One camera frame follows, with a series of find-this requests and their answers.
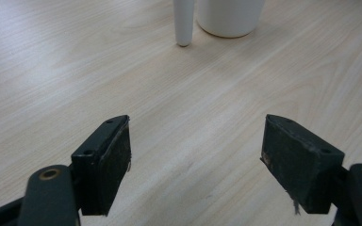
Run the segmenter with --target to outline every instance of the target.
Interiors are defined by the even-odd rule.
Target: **wooden table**
[[[83,225],[330,225],[294,216],[261,142],[280,115],[362,163],[362,0],[266,0],[239,39],[194,26],[181,48],[170,0],[0,0],[0,206],[128,114],[132,169]]]

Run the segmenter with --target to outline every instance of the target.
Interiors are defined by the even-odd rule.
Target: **white cylindrical object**
[[[264,0],[197,0],[197,4],[199,26],[215,36],[236,38],[255,29]]]
[[[180,46],[192,41],[194,0],[173,0],[175,40]]]

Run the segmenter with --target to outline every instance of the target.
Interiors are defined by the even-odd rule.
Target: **white tube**
[[[194,0],[173,0],[175,40],[180,46],[192,41]]]

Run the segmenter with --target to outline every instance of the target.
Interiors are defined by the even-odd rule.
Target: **light wood grain surface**
[[[128,114],[132,169],[83,225],[330,225],[259,156],[276,114],[362,163],[362,0],[266,0],[239,39],[194,26],[181,48],[171,0],[0,0],[0,206]]]

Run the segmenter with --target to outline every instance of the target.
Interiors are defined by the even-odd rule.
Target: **screw hole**
[[[58,177],[59,173],[60,173],[59,169],[48,169],[40,174],[40,179],[43,181],[52,180]]]
[[[330,153],[331,151],[328,150],[328,149],[321,149],[321,152],[322,152],[322,153]]]
[[[93,150],[86,150],[83,152],[84,155],[93,155]]]

